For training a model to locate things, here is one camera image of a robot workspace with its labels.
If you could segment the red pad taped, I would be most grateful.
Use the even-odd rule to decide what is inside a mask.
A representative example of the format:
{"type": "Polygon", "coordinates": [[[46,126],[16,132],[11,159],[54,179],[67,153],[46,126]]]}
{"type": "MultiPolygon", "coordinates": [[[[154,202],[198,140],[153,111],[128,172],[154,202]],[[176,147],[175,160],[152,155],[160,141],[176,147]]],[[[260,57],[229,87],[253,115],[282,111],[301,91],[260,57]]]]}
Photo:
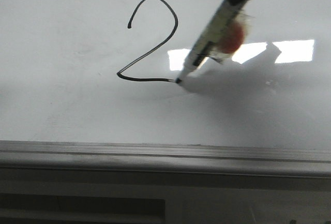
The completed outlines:
{"type": "Polygon", "coordinates": [[[219,41],[212,46],[209,58],[219,64],[222,64],[226,59],[231,59],[244,43],[251,27],[251,19],[252,16],[242,11],[231,20],[219,41]]]}

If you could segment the white black whiteboard marker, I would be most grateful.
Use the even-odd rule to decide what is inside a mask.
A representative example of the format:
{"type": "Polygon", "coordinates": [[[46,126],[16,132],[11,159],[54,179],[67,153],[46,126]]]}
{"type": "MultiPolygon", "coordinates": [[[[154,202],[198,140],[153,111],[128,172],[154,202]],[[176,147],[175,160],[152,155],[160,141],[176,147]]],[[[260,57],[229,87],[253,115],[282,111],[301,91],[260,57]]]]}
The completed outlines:
{"type": "Polygon", "coordinates": [[[221,3],[186,56],[183,69],[175,79],[176,84],[182,83],[187,75],[200,66],[202,60],[209,55],[216,47],[216,43],[225,35],[225,30],[245,4],[246,1],[232,5],[229,0],[224,0],[221,3]]]}

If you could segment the white whiteboard surface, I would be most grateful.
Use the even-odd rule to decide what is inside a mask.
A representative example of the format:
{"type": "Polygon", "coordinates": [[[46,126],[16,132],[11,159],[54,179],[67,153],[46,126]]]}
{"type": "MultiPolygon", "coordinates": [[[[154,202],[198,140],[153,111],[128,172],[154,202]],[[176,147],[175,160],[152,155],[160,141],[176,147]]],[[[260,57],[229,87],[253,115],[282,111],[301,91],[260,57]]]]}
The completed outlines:
{"type": "Polygon", "coordinates": [[[244,45],[175,77],[222,0],[1,0],[1,139],[330,149],[330,0],[252,0],[244,45]]]}

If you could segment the grey aluminium whiteboard frame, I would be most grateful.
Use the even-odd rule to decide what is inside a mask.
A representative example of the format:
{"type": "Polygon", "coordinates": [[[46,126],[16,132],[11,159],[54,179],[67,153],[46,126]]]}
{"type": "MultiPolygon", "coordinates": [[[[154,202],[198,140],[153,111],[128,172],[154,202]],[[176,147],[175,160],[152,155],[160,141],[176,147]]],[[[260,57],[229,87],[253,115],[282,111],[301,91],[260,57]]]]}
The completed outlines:
{"type": "Polygon", "coordinates": [[[330,151],[3,140],[1,166],[330,178],[330,151]]]}

